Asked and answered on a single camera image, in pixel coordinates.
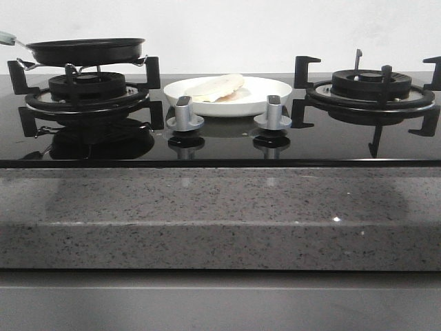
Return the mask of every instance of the burner ring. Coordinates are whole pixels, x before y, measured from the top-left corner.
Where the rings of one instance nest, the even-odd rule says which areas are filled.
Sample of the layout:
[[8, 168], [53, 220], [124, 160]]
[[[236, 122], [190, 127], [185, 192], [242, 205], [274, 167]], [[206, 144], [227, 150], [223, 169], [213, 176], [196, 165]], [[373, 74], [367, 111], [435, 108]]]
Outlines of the burner ring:
[[331, 81], [321, 81], [314, 84], [314, 87], [307, 88], [306, 93], [311, 102], [319, 103], [323, 107], [334, 107], [338, 111], [357, 112], [357, 113], [384, 113], [384, 114], [421, 114], [432, 109], [435, 94], [430, 90], [424, 90], [418, 86], [411, 86], [411, 93], [416, 99], [408, 99], [401, 101], [388, 101], [385, 107], [380, 108], [377, 101], [359, 100], [342, 97], [334, 94], [331, 89]]
[[103, 101], [83, 101], [80, 102], [78, 108], [75, 108], [71, 103], [63, 103], [56, 101], [42, 101], [42, 97], [49, 96], [48, 88], [37, 93], [27, 94], [25, 102], [29, 109], [31, 109], [36, 116], [39, 114], [45, 117], [55, 118], [74, 118], [74, 117], [97, 117], [104, 114], [115, 114], [120, 112], [131, 112], [137, 110], [140, 103], [148, 99], [148, 90], [138, 90], [135, 83], [127, 83], [128, 90], [133, 90], [132, 93], [127, 93], [125, 96], [108, 99]]

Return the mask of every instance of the pan handle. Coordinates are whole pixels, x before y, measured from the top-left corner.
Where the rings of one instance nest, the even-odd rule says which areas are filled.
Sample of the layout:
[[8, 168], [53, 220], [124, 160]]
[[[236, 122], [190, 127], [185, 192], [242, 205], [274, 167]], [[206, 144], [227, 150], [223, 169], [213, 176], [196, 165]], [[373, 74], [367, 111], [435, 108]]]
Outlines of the pan handle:
[[17, 57], [17, 62], [25, 71], [29, 71], [29, 70], [35, 69], [37, 67], [45, 67], [44, 64], [23, 61], [19, 57]]
[[0, 43], [2, 45], [13, 46], [13, 45], [15, 45], [16, 40], [17, 40], [17, 37], [14, 36], [13, 34], [0, 31]]
[[10, 33], [4, 32], [4, 31], [0, 31], [0, 44], [13, 46], [16, 43], [18, 43], [20, 46], [23, 46], [27, 50], [29, 50], [29, 48], [26, 46], [26, 44], [22, 43], [20, 40], [17, 40], [17, 37], [14, 36], [13, 34], [10, 34]]

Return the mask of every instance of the white plate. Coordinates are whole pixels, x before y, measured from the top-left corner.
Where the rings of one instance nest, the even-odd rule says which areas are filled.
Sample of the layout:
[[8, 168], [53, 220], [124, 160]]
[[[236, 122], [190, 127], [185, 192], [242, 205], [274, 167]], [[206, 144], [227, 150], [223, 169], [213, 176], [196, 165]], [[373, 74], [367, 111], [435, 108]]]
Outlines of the white plate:
[[[164, 87], [164, 93], [170, 105], [175, 106], [179, 97], [188, 88], [199, 85], [214, 77], [199, 77], [176, 81]], [[292, 87], [282, 81], [260, 77], [243, 77], [245, 83], [226, 101], [193, 102], [193, 111], [197, 115], [209, 117], [242, 117], [262, 114], [267, 107], [267, 96], [280, 96], [285, 105]]]

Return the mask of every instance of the gas stove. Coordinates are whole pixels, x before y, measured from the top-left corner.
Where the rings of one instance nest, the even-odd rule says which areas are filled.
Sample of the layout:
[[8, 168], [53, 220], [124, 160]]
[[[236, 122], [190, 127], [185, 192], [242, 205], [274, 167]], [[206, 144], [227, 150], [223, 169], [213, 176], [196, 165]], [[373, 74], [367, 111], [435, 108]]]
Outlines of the gas stove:
[[[332, 74], [309, 74], [320, 62], [313, 57], [296, 57], [294, 74], [254, 74], [293, 86], [286, 105], [269, 96], [260, 117], [204, 116], [184, 129], [176, 119], [189, 116], [180, 115], [188, 100], [171, 106], [161, 86], [196, 76], [160, 76], [157, 57], [130, 60], [145, 74], [129, 78], [96, 63], [93, 71], [66, 63], [63, 75], [27, 78], [33, 63], [9, 61], [0, 166], [439, 166], [440, 58], [424, 60], [434, 73], [403, 74], [360, 69], [361, 56], [354, 69]], [[283, 125], [262, 125], [274, 116]]]

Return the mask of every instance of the white wall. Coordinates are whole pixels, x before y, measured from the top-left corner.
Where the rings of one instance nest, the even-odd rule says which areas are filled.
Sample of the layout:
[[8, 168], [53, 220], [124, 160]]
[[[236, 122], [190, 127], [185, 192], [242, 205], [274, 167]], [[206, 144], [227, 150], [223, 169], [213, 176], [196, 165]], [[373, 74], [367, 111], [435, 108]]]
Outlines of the white wall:
[[[441, 55], [440, 18], [440, 0], [3, 0], [0, 30], [25, 43], [145, 38], [162, 73], [293, 72], [296, 55], [321, 58], [310, 69], [328, 72], [351, 68], [356, 48], [362, 68], [413, 71]], [[0, 45], [0, 74], [16, 57], [32, 60]]]

